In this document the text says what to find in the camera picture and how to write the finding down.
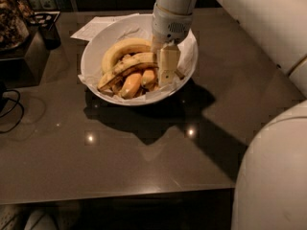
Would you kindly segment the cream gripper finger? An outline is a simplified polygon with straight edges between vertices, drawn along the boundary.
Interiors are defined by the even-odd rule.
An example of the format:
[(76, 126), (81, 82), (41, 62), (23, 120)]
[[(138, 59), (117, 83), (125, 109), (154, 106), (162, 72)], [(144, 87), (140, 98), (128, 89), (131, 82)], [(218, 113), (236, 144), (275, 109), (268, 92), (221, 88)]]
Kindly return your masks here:
[(168, 44), (157, 51), (158, 84), (171, 84), (176, 75), (180, 50), (176, 44)]
[(154, 35), (152, 37), (151, 51), (157, 53), (164, 46), (164, 40), (162, 37)]

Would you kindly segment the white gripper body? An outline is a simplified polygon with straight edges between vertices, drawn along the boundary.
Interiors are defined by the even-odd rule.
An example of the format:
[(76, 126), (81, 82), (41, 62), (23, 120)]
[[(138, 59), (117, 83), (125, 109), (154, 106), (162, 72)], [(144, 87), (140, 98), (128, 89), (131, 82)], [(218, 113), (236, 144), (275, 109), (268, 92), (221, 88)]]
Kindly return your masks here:
[(157, 44), (181, 43), (191, 28), (192, 14), (177, 14), (167, 11), (157, 4), (153, 7), (153, 41)]

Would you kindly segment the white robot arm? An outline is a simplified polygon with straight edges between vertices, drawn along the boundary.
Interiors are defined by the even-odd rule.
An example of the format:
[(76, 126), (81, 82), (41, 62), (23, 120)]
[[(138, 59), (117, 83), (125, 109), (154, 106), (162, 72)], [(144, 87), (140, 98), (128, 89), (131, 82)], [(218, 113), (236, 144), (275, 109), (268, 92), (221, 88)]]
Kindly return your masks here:
[[(153, 48), (179, 44), (197, 0), (155, 0)], [(274, 75), (307, 90), (307, 0), (217, 0), (275, 64), (256, 75), (258, 88)], [(307, 103), (267, 123), (243, 157), (234, 192), (231, 230), (307, 230)]]

